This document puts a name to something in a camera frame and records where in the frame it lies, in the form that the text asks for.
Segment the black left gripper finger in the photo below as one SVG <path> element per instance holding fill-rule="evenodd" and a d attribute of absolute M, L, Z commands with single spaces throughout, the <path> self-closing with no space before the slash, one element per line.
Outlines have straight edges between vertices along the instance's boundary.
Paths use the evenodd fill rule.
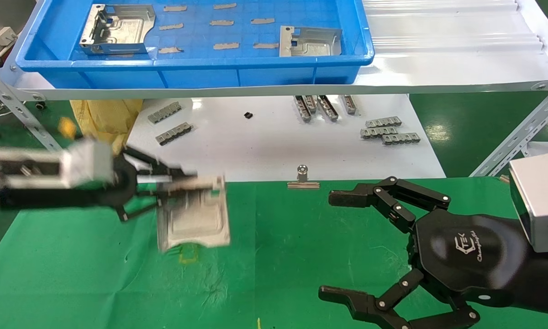
<path fill-rule="evenodd" d="M 170 167 L 158 158 L 153 158 L 153 156 L 151 156 L 150 154 L 147 154 L 130 146 L 124 146 L 122 154 L 135 158 L 140 162 L 149 165 L 149 169 L 137 169 L 137 174 L 139 176 L 162 176 L 168 177 L 170 181 L 198 177 L 198 174 L 195 171 L 186 172 L 181 167 Z"/>
<path fill-rule="evenodd" d="M 130 219 L 135 219 L 139 217 L 140 215 L 147 213 L 148 211 L 158 209 L 160 206 L 163 205 L 163 200 L 160 194 L 136 194 L 134 198 L 137 200 L 141 200 L 144 198 L 154 198 L 154 202 L 148 205 L 145 205 L 139 209 L 136 209 L 134 211 L 128 211 L 128 212 L 126 212 L 126 209 L 123 205 L 120 206 L 118 208 L 118 217 L 119 217 L 119 220 L 123 223 L 128 222 Z"/>

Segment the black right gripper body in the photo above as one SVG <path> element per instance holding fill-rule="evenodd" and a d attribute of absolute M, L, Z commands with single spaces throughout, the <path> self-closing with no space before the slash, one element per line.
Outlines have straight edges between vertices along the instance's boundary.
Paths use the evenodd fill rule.
<path fill-rule="evenodd" d="M 440 302 L 477 302 L 506 308 L 516 301 L 516 279 L 529 243 L 516 219 L 435 210 L 414 226 L 422 287 Z"/>

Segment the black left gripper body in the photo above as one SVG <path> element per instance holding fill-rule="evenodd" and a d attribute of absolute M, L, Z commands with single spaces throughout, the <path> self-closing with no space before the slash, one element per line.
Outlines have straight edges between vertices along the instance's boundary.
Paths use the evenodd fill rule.
<path fill-rule="evenodd" d="M 98 189 L 10 189 L 0 190 L 0 208 L 5 210 L 107 207 L 119 213 L 137 191 L 137 170 L 124 158 L 115 158 L 118 180 Z"/>

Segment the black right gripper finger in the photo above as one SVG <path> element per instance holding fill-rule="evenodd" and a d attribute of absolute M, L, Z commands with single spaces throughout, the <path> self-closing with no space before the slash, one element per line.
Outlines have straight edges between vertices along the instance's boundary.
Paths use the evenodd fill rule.
<path fill-rule="evenodd" d="M 328 202 L 334 207 L 373 207 L 402 233 L 412 233 L 416 217 L 403 203 L 431 212 L 447 210 L 451 198 L 391 176 L 374 184 L 358 183 L 352 190 L 332 190 Z"/>
<path fill-rule="evenodd" d="M 353 320 L 376 324 L 381 329 L 469 329 L 480 321 L 480 314 L 462 300 L 449 299 L 452 310 L 448 313 L 406 320 L 395 310 L 425 280 L 424 273 L 412 269 L 382 296 L 375 297 L 358 290 L 320 286 L 322 301 L 347 306 Z"/>

